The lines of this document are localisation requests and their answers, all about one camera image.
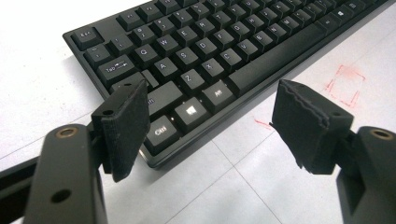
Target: ctrl key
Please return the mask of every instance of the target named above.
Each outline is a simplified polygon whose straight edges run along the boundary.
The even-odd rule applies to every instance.
[[[166,116],[162,116],[151,123],[145,146],[151,156],[156,156],[176,142],[178,138],[179,133],[175,126]]]

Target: keycap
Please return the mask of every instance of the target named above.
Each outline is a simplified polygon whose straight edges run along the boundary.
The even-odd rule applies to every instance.
[[[176,0],[158,0],[156,6],[164,15],[169,15],[181,9]]]
[[[163,16],[161,11],[154,5],[154,3],[146,3],[140,6],[136,13],[145,21],[154,21]]]
[[[79,50],[86,50],[103,42],[99,34],[97,34],[90,26],[84,26],[77,29],[73,32],[72,39],[78,46]]]
[[[324,36],[325,34],[322,29],[315,24],[307,26],[302,31],[252,61],[249,66],[242,67],[230,74],[228,87],[235,96],[241,96],[258,83],[267,79],[285,64],[300,56],[307,49],[310,49],[319,40],[323,39]]]
[[[144,25],[142,19],[132,9],[121,12],[117,17],[117,21],[124,28],[125,31],[132,31],[134,28]]]
[[[175,108],[175,121],[183,133],[188,133],[205,120],[210,118],[210,114],[201,105],[197,98],[192,97],[184,104]]]
[[[166,111],[169,111],[172,106],[181,102],[183,96],[183,93],[173,81],[166,82],[161,87],[150,92],[148,94],[148,112],[150,120],[154,120]]]
[[[235,100],[233,93],[224,82],[219,81],[202,91],[200,99],[212,114],[218,113],[222,108]]]
[[[111,38],[108,46],[117,56],[121,56],[122,54],[129,54],[132,52],[133,49],[136,48],[136,45],[125,34],[121,34]]]
[[[112,59],[110,53],[103,44],[87,49],[85,58],[93,69],[96,69],[100,64],[106,63]]]
[[[156,41],[154,41],[153,47],[163,57],[169,57],[170,55],[181,49],[181,46],[170,35],[165,35],[158,38]]]
[[[150,46],[144,45],[134,50],[134,59],[137,61],[137,65],[143,69],[148,68],[151,64],[160,60],[157,52]]]
[[[219,52],[218,48],[208,38],[197,41],[191,46],[191,49],[202,61],[214,57]]]
[[[175,126],[166,116],[162,116],[151,122],[145,146],[151,156],[157,156],[166,147],[176,142],[178,138],[179,133]]]
[[[177,29],[166,17],[153,21],[150,28],[157,36],[170,35]]]
[[[97,69],[97,74],[107,89],[135,72],[136,67],[126,55],[104,63]]]
[[[225,75],[224,68],[213,58],[201,63],[199,71],[201,76],[209,84],[219,81],[219,79]]]
[[[169,58],[164,58],[154,64],[152,73],[162,83],[165,83],[177,77],[180,74],[180,70],[178,70]]]
[[[190,71],[181,75],[178,78],[177,83],[180,85],[180,88],[189,96],[196,95],[199,91],[206,87],[204,79],[195,71],[195,69],[191,69]]]
[[[242,58],[233,51],[233,49],[226,49],[216,60],[228,73],[234,72],[243,65]]]
[[[173,61],[182,71],[187,72],[199,63],[199,58],[190,48],[184,48],[176,52]]]

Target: a key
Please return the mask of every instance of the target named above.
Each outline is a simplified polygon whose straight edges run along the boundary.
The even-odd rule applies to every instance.
[[[86,52],[85,58],[93,69],[96,69],[100,64],[106,63],[112,59],[105,45],[102,44],[87,49]]]
[[[243,64],[242,58],[233,51],[233,49],[226,49],[218,57],[217,61],[228,73],[234,72]]]
[[[136,13],[145,21],[150,22],[159,19],[163,16],[161,11],[154,5],[154,3],[146,3],[140,6]]]
[[[156,6],[163,13],[163,15],[169,15],[172,12],[180,10],[180,6],[176,0],[158,0]]]
[[[134,59],[138,62],[139,67],[146,69],[160,60],[160,56],[150,45],[144,45],[134,50]]]
[[[153,47],[163,57],[169,57],[170,55],[181,49],[181,46],[170,35],[165,35],[158,38],[156,41],[154,41]]]
[[[181,75],[178,78],[177,83],[189,96],[196,95],[199,91],[206,87],[204,79],[195,71],[195,69],[191,69],[190,71]]]
[[[136,67],[126,55],[104,63],[97,69],[97,74],[107,89],[135,72]]]
[[[255,59],[259,53],[259,49],[247,39],[236,44],[233,49],[242,58],[242,60],[245,61],[245,63]]]
[[[170,81],[180,74],[178,68],[169,58],[156,62],[152,67],[152,72],[162,83]]]
[[[150,120],[166,113],[174,105],[183,100],[183,93],[173,81],[166,82],[161,87],[148,94],[148,112]]]
[[[170,35],[177,29],[166,17],[155,20],[150,28],[157,36]]]
[[[191,48],[202,61],[213,58],[219,51],[208,38],[197,41]]]
[[[184,48],[176,52],[173,61],[182,71],[187,72],[199,63],[199,58],[190,48]]]
[[[147,25],[135,28],[131,33],[131,37],[138,46],[150,44],[157,38]]]
[[[213,44],[216,45],[221,51],[228,49],[235,42],[235,39],[225,30],[215,32],[210,37],[210,40],[213,42]]]
[[[121,12],[117,17],[117,21],[125,31],[132,31],[134,28],[145,24],[133,9]]]
[[[190,26],[178,29],[174,35],[175,40],[181,47],[188,47],[199,39],[198,35],[190,28]]]
[[[131,39],[125,34],[121,34],[111,38],[108,46],[117,56],[121,56],[122,54],[129,54],[132,52],[133,49],[136,48]]]
[[[175,126],[166,116],[151,122],[150,130],[145,140],[145,146],[151,156],[157,156],[166,147],[169,147],[179,138]]]
[[[224,69],[215,60],[210,59],[204,63],[201,63],[199,67],[201,76],[206,80],[207,83],[213,84],[225,75]]]
[[[201,38],[205,38],[216,31],[215,26],[207,18],[197,21],[191,28]]]
[[[235,38],[236,42],[240,42],[248,38],[251,34],[251,31],[241,21],[229,26],[227,31],[233,36],[233,38]]]
[[[210,118],[210,114],[195,97],[192,97],[184,104],[175,108],[174,117],[181,131],[188,133]]]
[[[219,81],[202,91],[200,98],[204,106],[212,114],[218,113],[221,109],[235,100],[233,93],[222,81]]]
[[[86,50],[103,42],[102,38],[90,26],[84,26],[77,29],[72,34],[72,39],[79,50]]]

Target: screw hole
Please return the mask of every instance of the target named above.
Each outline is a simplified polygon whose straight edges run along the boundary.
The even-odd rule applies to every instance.
[[[52,195],[52,197],[50,198],[50,200],[53,203],[62,203],[65,200],[67,200],[71,194],[72,194],[72,191],[70,191],[69,189],[61,189],[58,192],[54,193]]]
[[[114,111],[112,110],[106,110],[103,112],[104,115],[112,115],[114,113]]]

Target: function key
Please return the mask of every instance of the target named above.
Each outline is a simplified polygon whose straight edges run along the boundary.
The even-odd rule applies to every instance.
[[[198,0],[176,0],[181,7],[188,7],[194,3],[198,3]]]
[[[153,3],[143,4],[136,12],[145,22],[154,21],[163,16],[161,11]]]
[[[156,6],[164,15],[169,15],[172,12],[176,12],[180,9],[180,6],[177,4],[176,0],[158,0]]]
[[[145,24],[132,9],[121,12],[117,17],[117,21],[125,31],[132,31],[134,28]]]
[[[90,26],[84,26],[77,29],[72,34],[72,39],[79,50],[86,50],[103,42],[102,38]]]

